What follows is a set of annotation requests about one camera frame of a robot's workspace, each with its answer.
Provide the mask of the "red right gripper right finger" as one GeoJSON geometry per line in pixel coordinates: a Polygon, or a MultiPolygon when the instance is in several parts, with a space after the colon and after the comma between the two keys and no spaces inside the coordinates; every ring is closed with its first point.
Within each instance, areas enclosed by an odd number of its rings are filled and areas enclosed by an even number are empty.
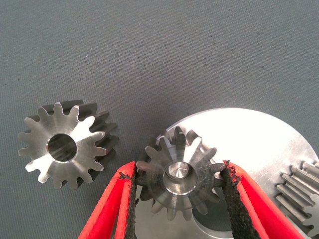
{"type": "Polygon", "coordinates": [[[238,165],[224,161],[221,175],[235,239],[302,239],[262,188],[238,165]]]}

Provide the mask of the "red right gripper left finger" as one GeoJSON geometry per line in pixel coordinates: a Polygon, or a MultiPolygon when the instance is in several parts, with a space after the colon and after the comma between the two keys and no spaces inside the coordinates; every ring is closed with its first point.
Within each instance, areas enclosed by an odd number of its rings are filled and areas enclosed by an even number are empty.
{"type": "Polygon", "coordinates": [[[120,167],[105,188],[80,239],[135,239],[136,163],[120,167]]]}

